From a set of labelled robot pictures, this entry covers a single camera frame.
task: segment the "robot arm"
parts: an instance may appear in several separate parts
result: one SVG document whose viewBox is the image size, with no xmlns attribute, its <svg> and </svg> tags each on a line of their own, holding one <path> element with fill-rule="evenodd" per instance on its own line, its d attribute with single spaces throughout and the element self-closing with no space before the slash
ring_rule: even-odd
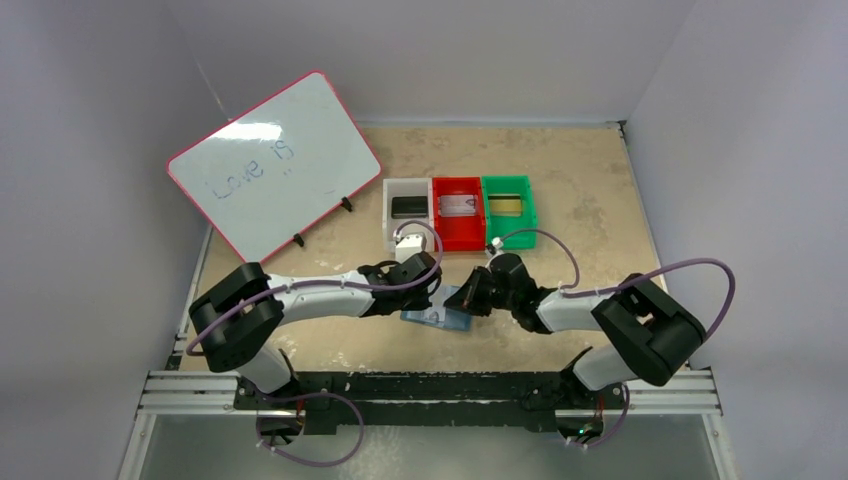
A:
<svg viewBox="0 0 848 480">
<path fill-rule="evenodd" d="M 228 275 L 189 308 L 197 332 L 207 330 L 228 310 L 269 289 L 280 290 L 252 302 L 247 308 L 213 328 L 200 341 L 209 370 L 235 370 L 265 393 L 295 390 L 294 370 L 283 352 L 268 339 L 279 326 L 299 320 L 328 316 L 369 317 L 399 310 L 424 310 L 428 293 L 441 276 L 438 269 L 426 281 L 411 288 L 367 290 L 346 284 L 401 286 L 424 277 L 435 260 L 423 252 L 406 250 L 403 261 L 363 265 L 341 275 L 294 278 L 266 275 L 258 263 L 246 263 Z M 285 288 L 297 284 L 297 288 Z"/>
<path fill-rule="evenodd" d="M 445 306 L 477 316 L 509 310 L 522 328 L 540 334 L 603 331 L 611 344 L 584 350 L 562 372 L 577 388 L 597 391 L 636 378 L 665 385 L 706 341 L 701 323 L 653 282 L 611 295 L 569 297 L 558 288 L 538 287 L 518 255 L 494 253 Z"/>
</svg>

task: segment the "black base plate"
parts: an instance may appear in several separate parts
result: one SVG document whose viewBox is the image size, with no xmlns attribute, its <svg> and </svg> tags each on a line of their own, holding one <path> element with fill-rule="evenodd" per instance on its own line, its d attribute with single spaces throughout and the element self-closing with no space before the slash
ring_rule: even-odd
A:
<svg viewBox="0 0 848 480">
<path fill-rule="evenodd" d="M 611 385 L 600 392 L 566 391 L 559 372 L 411 373 L 299 372 L 298 391 L 284 397 L 328 392 L 353 401 L 367 425 L 511 426 L 531 432 L 556 432 L 555 410 L 594 411 L 598 395 L 605 408 L 620 409 L 622 395 Z M 253 384 L 239 379 L 237 410 L 295 409 L 294 402 L 267 402 Z M 333 434 L 338 425 L 356 425 L 356 416 L 341 402 L 309 400 L 304 405 L 305 434 Z"/>
</svg>

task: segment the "glass panel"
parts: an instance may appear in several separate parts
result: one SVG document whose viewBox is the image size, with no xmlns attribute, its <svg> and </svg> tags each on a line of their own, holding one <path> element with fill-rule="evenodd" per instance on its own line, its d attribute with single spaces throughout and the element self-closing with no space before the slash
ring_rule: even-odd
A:
<svg viewBox="0 0 848 480">
<path fill-rule="evenodd" d="M 355 427 L 299 438 L 290 453 L 314 460 L 344 455 Z M 368 427 L 360 452 L 335 468 L 295 464 L 256 448 L 254 420 L 242 416 L 160 416 L 144 479 L 585 479 L 718 478 L 700 416 L 631 416 L 596 450 L 565 447 L 553 434 L 498 427 Z"/>
</svg>

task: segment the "white wall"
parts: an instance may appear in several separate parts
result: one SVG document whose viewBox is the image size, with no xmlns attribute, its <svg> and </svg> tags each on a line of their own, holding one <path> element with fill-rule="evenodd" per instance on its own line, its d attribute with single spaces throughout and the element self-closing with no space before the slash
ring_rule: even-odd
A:
<svg viewBox="0 0 848 480">
<path fill-rule="evenodd" d="M 165 161 L 223 120 L 162 1 L 0 3 L 0 478 L 117 475 L 205 228 Z"/>
<path fill-rule="evenodd" d="M 371 121 L 627 118 L 694 0 L 169 0 L 235 116 L 322 69 Z"/>
<path fill-rule="evenodd" d="M 705 347 L 748 479 L 848 478 L 848 3 L 700 0 L 628 124 L 663 263 L 737 299 Z M 672 275 L 702 318 L 717 273 Z"/>
</svg>

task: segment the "green bin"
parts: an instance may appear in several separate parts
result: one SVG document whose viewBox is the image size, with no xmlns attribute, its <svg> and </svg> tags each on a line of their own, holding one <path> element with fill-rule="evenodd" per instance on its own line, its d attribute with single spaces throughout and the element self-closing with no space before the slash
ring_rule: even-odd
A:
<svg viewBox="0 0 848 480">
<path fill-rule="evenodd" d="M 495 237 L 502 237 L 521 228 L 538 227 L 539 221 L 536 218 L 533 191 L 530 189 L 530 179 L 526 175 L 481 177 L 481 183 L 483 186 L 483 205 L 486 208 L 486 243 L 490 243 Z M 521 198 L 521 215 L 492 214 L 489 207 L 489 195 L 518 195 Z M 504 248 L 509 250 L 534 248 L 535 246 L 536 234 L 532 232 L 520 233 L 509 237 L 504 242 Z"/>
</svg>

